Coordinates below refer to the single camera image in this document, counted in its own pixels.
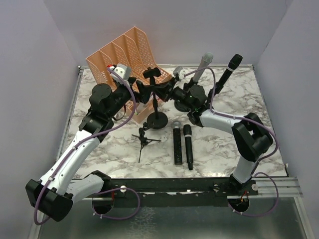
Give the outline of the black microphone stand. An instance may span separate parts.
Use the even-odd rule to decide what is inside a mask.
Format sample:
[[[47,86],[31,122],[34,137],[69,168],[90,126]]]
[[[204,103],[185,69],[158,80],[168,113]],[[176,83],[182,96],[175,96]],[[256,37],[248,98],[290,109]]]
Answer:
[[[212,99],[215,95],[217,95],[217,94],[219,94],[219,93],[221,92],[221,90],[223,89],[223,87],[224,87],[224,83],[222,82],[222,80],[219,80],[219,81],[215,84],[215,88],[214,88],[214,89],[212,88],[212,89],[209,91],[208,96],[207,96],[207,99],[206,99],[206,102],[205,102],[205,104],[206,104],[207,106],[210,104],[211,99]]]
[[[161,76],[161,72],[160,72],[160,69],[157,67],[155,68],[148,67],[147,70],[143,72],[143,76],[145,79],[149,78],[150,85],[155,86],[156,85],[155,77]],[[153,95],[154,112],[147,117],[147,124],[149,128],[162,129],[167,125],[168,118],[166,114],[158,111],[158,100],[156,98],[156,94],[154,91],[152,91],[152,95]]]
[[[188,83],[183,84],[183,97],[180,100],[174,101],[174,106],[178,111],[185,113],[191,110],[191,107],[189,106],[189,102],[187,99],[187,94],[193,85],[197,85],[197,82],[193,80],[193,77],[189,80]]]

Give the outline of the black microphone grey band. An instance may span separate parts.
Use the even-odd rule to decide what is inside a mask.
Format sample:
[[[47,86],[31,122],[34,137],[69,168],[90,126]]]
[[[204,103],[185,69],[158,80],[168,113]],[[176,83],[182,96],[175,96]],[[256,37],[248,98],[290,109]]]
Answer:
[[[242,60],[243,60],[243,57],[241,55],[239,55],[239,54],[235,54],[231,58],[230,62],[228,63],[228,66],[227,66],[226,70],[222,74],[222,76],[219,79],[219,81],[216,83],[217,88],[222,89],[224,87],[225,83],[227,82],[229,77],[232,75],[232,73],[239,67],[239,65],[241,64]]]

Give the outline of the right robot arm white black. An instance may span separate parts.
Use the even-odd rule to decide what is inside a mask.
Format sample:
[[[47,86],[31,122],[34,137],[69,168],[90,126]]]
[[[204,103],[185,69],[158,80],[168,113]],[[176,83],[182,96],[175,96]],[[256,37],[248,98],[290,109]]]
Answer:
[[[233,116],[211,110],[202,86],[194,84],[188,91],[175,87],[175,80],[156,84],[155,94],[164,102],[174,100],[184,105],[189,121],[199,127],[208,127],[234,136],[240,158],[229,184],[232,190],[242,189],[252,178],[258,160],[273,144],[273,138],[255,113]]]

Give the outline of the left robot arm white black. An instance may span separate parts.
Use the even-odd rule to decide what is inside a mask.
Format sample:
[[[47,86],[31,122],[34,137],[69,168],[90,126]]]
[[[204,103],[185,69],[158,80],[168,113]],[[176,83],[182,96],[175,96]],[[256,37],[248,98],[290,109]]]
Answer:
[[[136,81],[135,77],[130,77],[128,82],[117,84],[115,90],[105,83],[93,87],[90,107],[72,143],[47,173],[37,181],[29,180],[25,187],[30,204],[34,207],[36,225],[42,225],[49,219],[61,221],[76,202],[90,195],[115,196],[118,189],[111,184],[111,178],[100,171],[94,171],[75,183],[71,180],[106,135],[117,129],[114,126],[117,112],[129,100],[133,103],[142,100],[132,88]]]

